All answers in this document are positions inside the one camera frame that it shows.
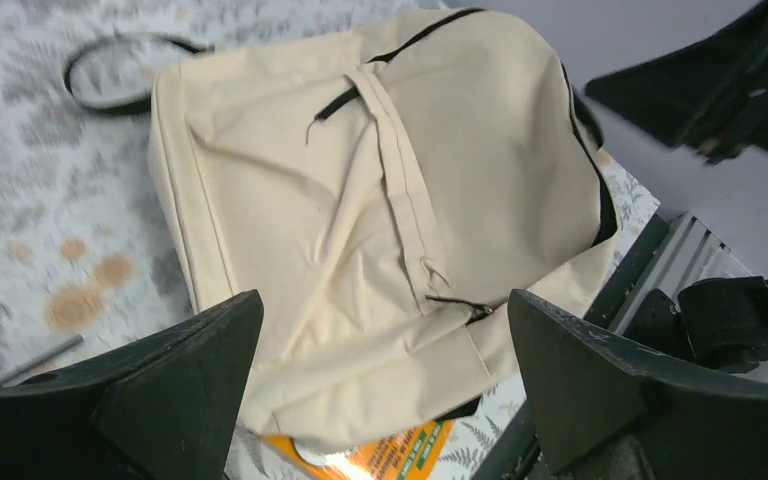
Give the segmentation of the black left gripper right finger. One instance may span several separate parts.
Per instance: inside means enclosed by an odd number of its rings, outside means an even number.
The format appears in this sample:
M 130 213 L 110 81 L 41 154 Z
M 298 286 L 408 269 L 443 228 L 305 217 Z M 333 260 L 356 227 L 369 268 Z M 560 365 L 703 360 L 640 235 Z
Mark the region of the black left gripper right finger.
M 507 310 L 552 476 L 768 479 L 768 384 L 590 333 L 590 322 L 525 290 Z

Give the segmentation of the beige canvas backpack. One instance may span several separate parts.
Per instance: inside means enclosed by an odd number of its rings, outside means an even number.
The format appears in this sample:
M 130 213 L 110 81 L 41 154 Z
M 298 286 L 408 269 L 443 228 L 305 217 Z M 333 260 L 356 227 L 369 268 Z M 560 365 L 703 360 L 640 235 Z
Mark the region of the beige canvas backpack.
M 134 99 L 195 310 L 255 290 L 238 423 L 339 451 L 518 371 L 514 289 L 581 315 L 613 262 L 603 140 L 523 19 L 415 10 L 190 56 Z

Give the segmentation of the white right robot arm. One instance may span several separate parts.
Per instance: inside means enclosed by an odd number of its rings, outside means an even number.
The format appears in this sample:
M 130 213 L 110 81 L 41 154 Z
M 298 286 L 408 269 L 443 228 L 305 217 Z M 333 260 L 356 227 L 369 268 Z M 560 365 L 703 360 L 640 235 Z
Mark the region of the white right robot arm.
M 768 1 L 712 36 L 586 84 L 595 102 L 661 144 L 688 147 L 710 165 L 756 147 L 768 153 Z M 674 299 L 647 296 L 627 335 L 728 373 L 768 361 L 768 279 L 701 279 Z

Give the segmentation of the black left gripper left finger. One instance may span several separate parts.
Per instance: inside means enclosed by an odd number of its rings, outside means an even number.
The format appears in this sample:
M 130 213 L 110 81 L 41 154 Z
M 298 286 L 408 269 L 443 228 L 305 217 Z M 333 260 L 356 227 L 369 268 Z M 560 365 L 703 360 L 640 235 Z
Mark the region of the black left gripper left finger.
M 0 386 L 0 479 L 220 479 L 261 331 L 256 291 Z

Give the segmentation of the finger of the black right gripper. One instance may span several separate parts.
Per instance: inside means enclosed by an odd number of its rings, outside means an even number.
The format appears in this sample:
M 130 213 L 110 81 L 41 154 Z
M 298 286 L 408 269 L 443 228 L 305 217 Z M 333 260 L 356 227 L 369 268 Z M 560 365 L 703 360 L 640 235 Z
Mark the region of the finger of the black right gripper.
M 584 93 L 670 148 L 718 164 L 768 152 L 768 1 L 710 37 L 590 80 Z

